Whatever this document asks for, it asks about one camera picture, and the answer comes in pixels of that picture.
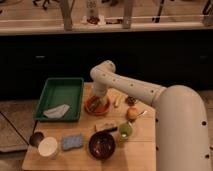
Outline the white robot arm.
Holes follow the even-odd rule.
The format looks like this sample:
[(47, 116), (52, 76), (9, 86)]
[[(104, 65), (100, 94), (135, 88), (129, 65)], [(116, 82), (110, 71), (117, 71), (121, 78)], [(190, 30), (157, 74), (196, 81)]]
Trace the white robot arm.
[(115, 73), (106, 60), (90, 70), (92, 91), (103, 97), (110, 88), (155, 109), (156, 171), (213, 171), (204, 102), (183, 85), (164, 87)]

